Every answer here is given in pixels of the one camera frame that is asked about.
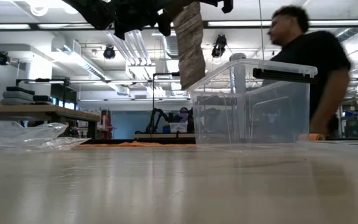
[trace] black t-shirt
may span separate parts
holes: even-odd
[[[318,84],[310,86],[310,117],[316,111],[329,75],[334,70],[349,69],[351,63],[337,38],[329,32],[304,34],[282,47],[272,61],[309,65],[318,69]]]

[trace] plastic bin handle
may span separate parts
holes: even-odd
[[[303,75],[295,72],[281,72],[275,70],[262,70],[261,68],[254,68],[252,75],[258,79],[277,80],[297,83],[317,84],[316,78],[311,78],[309,75]]]

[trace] person in background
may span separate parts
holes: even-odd
[[[310,132],[330,135],[338,127],[335,113],[346,95],[351,63],[332,33],[307,34],[308,30],[309,17],[302,7],[284,6],[274,12],[268,35],[282,50],[271,60],[318,69],[318,84],[310,86]]]

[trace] security camera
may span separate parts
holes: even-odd
[[[103,56],[105,59],[113,59],[116,57],[116,52],[114,51],[113,45],[107,45],[106,50],[104,50]]]
[[[6,66],[11,63],[11,58],[8,56],[8,52],[0,52],[0,65]]]
[[[223,53],[226,51],[225,46],[227,45],[226,36],[224,34],[219,34],[216,38],[214,48],[212,50],[212,57],[220,58]]]

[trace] clear plastic wrap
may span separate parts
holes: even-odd
[[[0,150],[9,152],[69,150],[89,139],[58,138],[67,125],[43,124],[23,128],[14,121],[0,121]]]

